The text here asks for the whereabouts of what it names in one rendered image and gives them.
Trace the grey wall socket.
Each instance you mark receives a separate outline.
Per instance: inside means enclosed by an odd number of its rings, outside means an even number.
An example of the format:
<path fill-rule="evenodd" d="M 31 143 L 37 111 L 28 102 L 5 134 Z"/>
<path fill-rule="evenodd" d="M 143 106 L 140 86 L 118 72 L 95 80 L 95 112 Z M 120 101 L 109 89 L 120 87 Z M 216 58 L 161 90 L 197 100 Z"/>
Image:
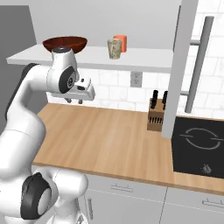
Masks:
<path fill-rule="evenodd" d="M 131 72 L 130 73 L 130 86 L 132 88 L 140 88 L 142 86 L 143 73 L 142 72 Z"/>

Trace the orange glass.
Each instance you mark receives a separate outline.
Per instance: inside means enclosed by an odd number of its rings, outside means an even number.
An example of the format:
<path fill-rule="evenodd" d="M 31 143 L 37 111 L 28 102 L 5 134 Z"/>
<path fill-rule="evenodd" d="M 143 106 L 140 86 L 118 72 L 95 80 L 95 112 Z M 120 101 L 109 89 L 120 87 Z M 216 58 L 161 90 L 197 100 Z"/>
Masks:
<path fill-rule="evenodd" d="M 127 51 L 127 36 L 126 35 L 115 35 L 114 39 L 120 39 L 122 41 L 121 53 L 126 53 L 126 51 Z"/>

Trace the wooden knife block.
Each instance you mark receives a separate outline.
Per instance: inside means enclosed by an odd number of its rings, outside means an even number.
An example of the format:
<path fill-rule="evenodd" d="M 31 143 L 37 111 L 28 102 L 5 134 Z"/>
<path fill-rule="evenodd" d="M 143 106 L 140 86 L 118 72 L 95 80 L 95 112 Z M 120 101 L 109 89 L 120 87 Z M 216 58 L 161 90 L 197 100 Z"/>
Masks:
<path fill-rule="evenodd" d="M 157 99 L 157 104 L 155 108 L 152 108 L 151 105 L 149 105 L 147 130 L 157 132 L 162 131 L 164 113 L 165 113 L 163 107 L 164 104 L 162 103 L 161 99 Z"/>

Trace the dark red bowl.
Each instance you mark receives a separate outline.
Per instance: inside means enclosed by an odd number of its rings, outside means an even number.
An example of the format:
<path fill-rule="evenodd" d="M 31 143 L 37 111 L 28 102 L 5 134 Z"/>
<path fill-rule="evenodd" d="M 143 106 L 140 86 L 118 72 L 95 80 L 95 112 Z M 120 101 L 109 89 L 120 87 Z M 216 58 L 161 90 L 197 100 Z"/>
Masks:
<path fill-rule="evenodd" d="M 55 47 L 65 46 L 73 50 L 74 53 L 81 52 L 87 45 L 88 40 L 78 36 L 49 38 L 43 42 L 43 46 L 47 51 L 51 51 Z"/>

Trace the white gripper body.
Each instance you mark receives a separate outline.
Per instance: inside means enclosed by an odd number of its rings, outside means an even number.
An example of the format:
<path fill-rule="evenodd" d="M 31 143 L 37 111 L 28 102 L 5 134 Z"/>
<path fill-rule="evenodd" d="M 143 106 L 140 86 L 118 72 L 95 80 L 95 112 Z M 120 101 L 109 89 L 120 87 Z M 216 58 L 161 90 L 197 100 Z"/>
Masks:
<path fill-rule="evenodd" d="M 52 93 L 52 96 L 67 99 L 92 101 L 95 98 L 95 89 L 92 84 L 90 84 L 86 90 L 79 90 L 77 86 L 74 86 L 65 94 Z"/>

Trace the open white wall cabinet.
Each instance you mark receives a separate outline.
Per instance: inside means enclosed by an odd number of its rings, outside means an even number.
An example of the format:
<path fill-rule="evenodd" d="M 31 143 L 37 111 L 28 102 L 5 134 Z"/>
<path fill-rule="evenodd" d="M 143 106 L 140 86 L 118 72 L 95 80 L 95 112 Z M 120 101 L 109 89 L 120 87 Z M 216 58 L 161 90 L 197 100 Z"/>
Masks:
<path fill-rule="evenodd" d="M 76 54 L 79 68 L 168 74 L 181 0 L 6 0 L 26 5 L 37 44 L 7 59 L 10 64 L 52 63 L 46 39 L 82 36 L 87 46 Z M 108 40 L 127 36 L 127 51 L 109 57 Z"/>

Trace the black hob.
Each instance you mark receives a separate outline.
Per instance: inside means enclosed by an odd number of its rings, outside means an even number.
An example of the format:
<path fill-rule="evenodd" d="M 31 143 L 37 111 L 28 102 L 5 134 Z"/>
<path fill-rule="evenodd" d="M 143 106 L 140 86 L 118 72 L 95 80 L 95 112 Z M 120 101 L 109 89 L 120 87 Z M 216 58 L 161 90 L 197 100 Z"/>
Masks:
<path fill-rule="evenodd" d="M 171 149 L 175 172 L 224 179 L 224 122 L 177 116 Z"/>

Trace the grey drawer front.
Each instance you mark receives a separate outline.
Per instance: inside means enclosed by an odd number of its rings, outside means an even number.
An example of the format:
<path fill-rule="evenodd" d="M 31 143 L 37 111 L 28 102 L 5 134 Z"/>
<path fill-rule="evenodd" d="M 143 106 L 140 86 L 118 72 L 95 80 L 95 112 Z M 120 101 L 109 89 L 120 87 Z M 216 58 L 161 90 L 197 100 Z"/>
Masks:
<path fill-rule="evenodd" d="M 224 214 L 224 208 L 207 206 L 202 204 L 202 200 L 209 199 L 213 202 L 220 202 L 224 204 L 224 196 L 204 193 L 204 192 L 195 192 L 188 191 L 178 188 L 168 188 L 166 194 L 166 202 L 173 205 L 179 205 L 183 207 L 198 208 L 203 210 L 208 210 L 212 212 L 219 212 Z"/>
<path fill-rule="evenodd" d="M 91 190 L 105 193 L 116 193 L 119 195 L 130 196 L 138 199 L 153 200 L 163 202 L 166 188 L 164 186 L 139 183 L 117 178 L 106 178 L 96 175 L 87 175 L 88 188 Z M 111 189 L 111 185 L 127 186 L 133 189 L 133 192 L 122 192 Z"/>

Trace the grey base cupboard door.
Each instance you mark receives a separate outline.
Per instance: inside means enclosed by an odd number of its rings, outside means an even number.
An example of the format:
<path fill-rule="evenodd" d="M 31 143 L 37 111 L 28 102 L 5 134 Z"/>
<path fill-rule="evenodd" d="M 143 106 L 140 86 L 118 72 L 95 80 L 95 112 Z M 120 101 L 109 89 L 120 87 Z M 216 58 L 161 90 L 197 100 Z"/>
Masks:
<path fill-rule="evenodd" d="M 165 203 L 160 224 L 224 224 L 224 213 Z"/>
<path fill-rule="evenodd" d="M 94 218 L 90 220 L 88 198 Z M 163 202 L 88 189 L 80 203 L 89 224 L 160 224 Z"/>

